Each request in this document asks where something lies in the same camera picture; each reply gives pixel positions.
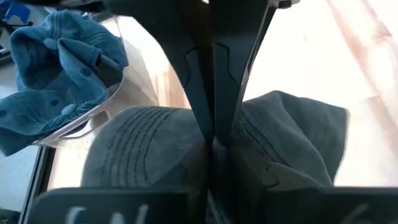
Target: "denim fabric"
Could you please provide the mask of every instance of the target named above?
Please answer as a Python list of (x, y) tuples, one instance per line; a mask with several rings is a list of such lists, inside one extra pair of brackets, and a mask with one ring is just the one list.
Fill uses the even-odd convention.
[(102, 55), (119, 71), (128, 65), (119, 37), (68, 11), (16, 30), (11, 55), (19, 92), (0, 101), (0, 150), (7, 156), (107, 99), (106, 80), (96, 76)]

